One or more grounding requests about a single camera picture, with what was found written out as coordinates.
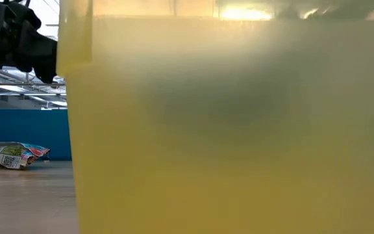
wooden floor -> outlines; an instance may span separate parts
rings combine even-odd
[[[78,233],[71,162],[0,168],[0,233]]]

black object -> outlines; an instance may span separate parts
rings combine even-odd
[[[37,78],[52,83],[56,76],[57,42],[37,32],[42,22],[33,10],[19,2],[0,3],[0,69],[34,69]]]

blue wall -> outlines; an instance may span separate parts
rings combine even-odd
[[[0,110],[0,142],[51,149],[50,160],[71,160],[66,110]]]

floor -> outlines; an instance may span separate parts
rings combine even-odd
[[[71,162],[0,168],[0,233],[78,233]]]

